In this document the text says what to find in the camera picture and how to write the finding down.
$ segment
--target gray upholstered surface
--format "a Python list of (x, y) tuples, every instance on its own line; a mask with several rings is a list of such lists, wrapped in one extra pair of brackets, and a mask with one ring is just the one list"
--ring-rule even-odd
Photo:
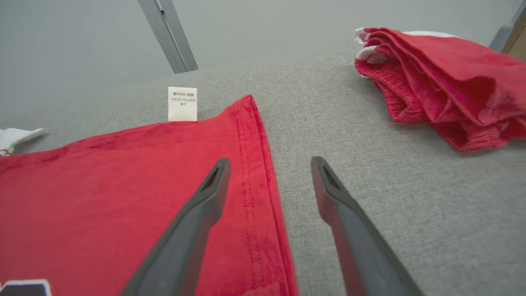
[(199, 119), (254, 95), (272, 151), (302, 295), (344, 294), (310, 158), (323, 156), (427, 295), (526, 293), (526, 145), (460, 154), (430, 127), (395, 125), (353, 48), (179, 74), (49, 106), (0, 129), (44, 127), (18, 153), (166, 120), (167, 87), (198, 87)]

